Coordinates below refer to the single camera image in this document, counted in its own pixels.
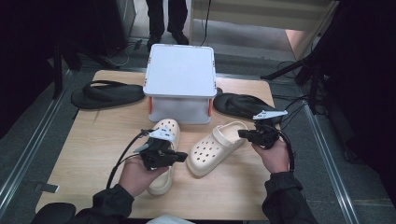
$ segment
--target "black jacket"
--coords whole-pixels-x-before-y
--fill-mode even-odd
[[[300,190],[301,183],[290,172],[271,175],[265,182],[267,198],[262,211],[273,224],[317,223]],[[67,224],[120,223],[132,212],[134,198],[120,185],[93,196],[93,207],[81,210]]]

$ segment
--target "slipper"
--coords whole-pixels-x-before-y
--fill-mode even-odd
[[[204,176],[214,170],[224,159],[245,143],[238,130],[247,130],[241,121],[219,125],[213,132],[197,142],[187,158],[187,166],[196,176]]]
[[[213,107],[220,113],[243,119],[253,119],[253,116],[265,111],[277,111],[263,100],[245,94],[222,93],[213,100]],[[282,116],[271,118],[272,124],[282,121]]]
[[[80,109],[101,109],[135,103],[145,97],[143,87],[116,81],[97,80],[72,93],[71,102]]]
[[[171,142],[171,146],[169,149],[174,151],[177,150],[179,136],[180,136],[180,129],[178,127],[177,122],[174,119],[162,119],[160,120],[153,130],[157,130],[163,127],[167,127],[167,129],[172,133],[175,137],[175,140]],[[175,175],[174,166],[170,166],[169,170],[165,173],[158,176],[149,186],[148,186],[148,193],[152,195],[162,195],[169,191],[172,187],[173,176]]]

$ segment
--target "human hand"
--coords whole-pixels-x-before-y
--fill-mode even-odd
[[[251,146],[262,157],[262,163],[271,174],[289,170],[289,154],[283,141],[278,139],[270,149],[255,144]]]
[[[148,171],[140,156],[132,157],[125,161],[119,184],[133,197],[143,193],[149,185],[169,167],[160,167]]]

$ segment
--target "black shoe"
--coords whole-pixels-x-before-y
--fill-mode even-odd
[[[179,45],[189,45],[189,39],[183,35],[183,32],[172,33],[172,37]]]
[[[151,51],[151,47],[155,44],[160,43],[161,37],[156,35],[150,35],[148,39],[148,52]]]

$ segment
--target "box lid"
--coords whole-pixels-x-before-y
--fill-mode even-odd
[[[148,96],[162,97],[215,97],[217,91],[213,49],[153,45],[143,92]]]

